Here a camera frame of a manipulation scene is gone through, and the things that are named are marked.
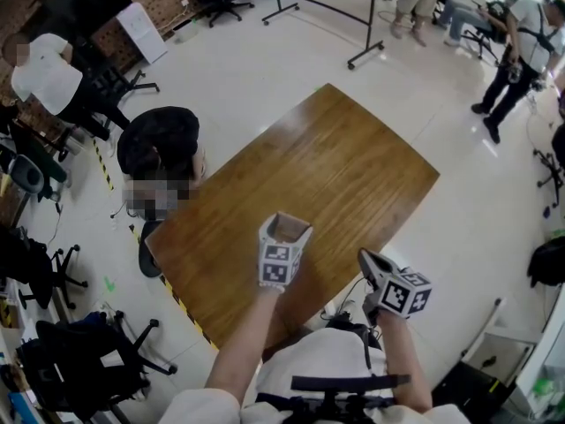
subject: green mark on floor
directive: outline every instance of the green mark on floor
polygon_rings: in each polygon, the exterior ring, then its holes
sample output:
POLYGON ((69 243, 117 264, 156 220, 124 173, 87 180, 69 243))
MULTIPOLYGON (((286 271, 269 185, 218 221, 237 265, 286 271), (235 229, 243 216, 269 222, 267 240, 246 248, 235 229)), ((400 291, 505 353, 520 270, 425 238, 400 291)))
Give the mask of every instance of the green mark on floor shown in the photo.
POLYGON ((116 289, 116 284, 111 283, 107 276, 104 277, 104 283, 106 283, 106 288, 108 289, 108 292, 112 292, 114 291, 114 289, 116 289))

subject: black shoe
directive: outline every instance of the black shoe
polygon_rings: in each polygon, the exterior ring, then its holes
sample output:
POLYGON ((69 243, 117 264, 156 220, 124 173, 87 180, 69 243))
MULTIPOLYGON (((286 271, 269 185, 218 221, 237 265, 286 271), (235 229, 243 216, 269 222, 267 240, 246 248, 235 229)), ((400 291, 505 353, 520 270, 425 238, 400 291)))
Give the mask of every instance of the black shoe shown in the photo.
POLYGON ((501 136, 498 133, 498 127, 496 127, 495 125, 492 125, 491 122, 489 121, 488 117, 483 119, 483 124, 485 125, 489 135, 493 139, 494 144, 495 145, 500 144, 501 143, 501 136))
POLYGON ((488 113, 482 103, 473 103, 471 105, 471 111, 477 115, 486 115, 488 113))

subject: yellow and black tape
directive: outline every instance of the yellow and black tape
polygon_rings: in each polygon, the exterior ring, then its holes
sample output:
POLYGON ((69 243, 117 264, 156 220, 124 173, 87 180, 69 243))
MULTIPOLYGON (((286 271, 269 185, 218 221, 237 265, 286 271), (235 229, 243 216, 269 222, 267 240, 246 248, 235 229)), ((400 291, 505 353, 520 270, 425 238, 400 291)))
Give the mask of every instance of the yellow and black tape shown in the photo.
MULTIPOLYGON (((135 237, 135 239, 138 241, 138 243, 140 243, 141 237, 139 236, 138 232, 135 231, 135 226, 133 224, 130 224, 129 228, 130 228, 130 231, 133 234, 133 237, 135 237)), ((169 291, 170 296, 177 302, 177 305, 179 305, 180 308, 183 310, 183 313, 185 313, 186 316, 191 320, 192 324, 194 325, 194 328, 196 328, 196 330, 202 335, 202 337, 204 337, 204 339, 207 340, 207 342, 212 346, 213 349, 218 350, 218 347, 216 346, 216 344, 214 344, 212 339, 210 339, 210 337, 206 334, 206 332, 202 329, 202 327, 200 327, 200 325, 196 322, 196 319, 194 319, 194 317, 192 317, 192 315, 190 314, 188 309, 186 309, 185 304, 181 301, 181 299, 178 297, 178 295, 175 294, 175 291, 173 291, 173 286, 169 283, 167 278, 165 278, 165 275, 159 276, 159 279, 165 285, 165 287, 167 288, 167 291, 169 291)))
POLYGON ((106 179, 106 183, 108 184, 109 190, 112 191, 112 190, 114 190, 114 186, 112 184, 112 180, 109 178, 108 169, 106 168, 106 165, 104 164, 104 161, 102 160, 102 156, 100 154, 100 149, 98 148, 98 145, 96 144, 96 140, 92 140, 92 142, 94 143, 94 151, 96 151, 96 156, 98 157, 98 162, 99 162, 100 166, 102 167, 102 173, 104 174, 104 178, 106 179))

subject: tiled floor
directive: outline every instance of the tiled floor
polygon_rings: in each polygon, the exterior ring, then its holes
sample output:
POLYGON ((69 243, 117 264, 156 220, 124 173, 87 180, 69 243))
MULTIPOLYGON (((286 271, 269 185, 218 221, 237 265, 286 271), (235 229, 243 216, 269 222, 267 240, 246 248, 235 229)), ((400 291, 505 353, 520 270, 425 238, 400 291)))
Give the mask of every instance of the tiled floor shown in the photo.
MULTIPOLYGON (((441 174, 385 248, 390 257, 435 283, 432 303, 411 320, 429 381, 436 384, 447 373, 496 297, 508 298, 512 322, 541 328, 553 294, 543 286, 531 290, 525 270, 532 249, 557 224, 557 214, 549 221, 542 217, 552 195, 549 189, 536 188, 546 173, 531 155, 527 132, 539 147, 549 146, 548 123, 556 119, 553 91, 537 96, 540 114, 535 117, 521 103, 501 128, 502 143, 494 147, 480 119, 469 111, 494 68, 467 49, 443 45, 437 28, 426 30, 429 46, 423 49, 408 36, 393 39, 387 24, 376 19, 374 38, 383 38, 386 49, 367 56, 350 72, 345 61, 364 43, 361 25, 301 3, 302 11, 291 11, 265 27, 260 18, 275 9, 275 0, 254 1, 257 7, 243 14, 242 22, 225 17, 213 30, 202 27, 185 44, 169 42, 169 53, 144 67, 147 80, 157 81, 161 93, 136 93, 127 99, 125 114, 133 118, 165 105, 191 109, 200 120, 211 175, 318 87, 334 84, 441 174)), ((369 0, 326 1, 367 17, 369 0)), ((390 3, 377 3, 376 11, 392 9, 390 3)), ((141 275, 137 241, 128 225, 140 231, 142 222, 124 211, 109 218, 121 205, 123 180, 116 158, 107 158, 104 149, 102 155, 116 189, 108 189, 92 149, 74 158, 74 183, 62 198, 64 211, 51 249, 75 243, 82 247, 73 275, 87 279, 90 288, 73 294, 79 305, 75 315, 106 301, 125 311, 135 334, 150 318, 161 321, 146 350, 161 363, 174 360, 178 373, 170 378, 151 374, 148 400, 122 406, 133 422, 154 423, 177 392, 203 385, 215 353, 162 283, 141 275)), ((56 222, 49 201, 30 203, 21 219, 39 240, 51 238, 56 222)), ((352 296, 359 302, 363 286, 352 296)))

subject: wooden table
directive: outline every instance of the wooden table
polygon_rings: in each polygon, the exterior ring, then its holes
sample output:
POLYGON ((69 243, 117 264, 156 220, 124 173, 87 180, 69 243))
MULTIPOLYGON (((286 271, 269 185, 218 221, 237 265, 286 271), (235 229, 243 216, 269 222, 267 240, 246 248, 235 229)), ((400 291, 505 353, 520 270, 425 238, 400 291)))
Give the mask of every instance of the wooden table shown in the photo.
POLYGON ((281 210, 313 224, 268 344, 322 309, 380 251, 438 178, 406 142, 326 85, 208 179, 147 245, 175 294, 221 347, 257 289, 257 232, 281 210))

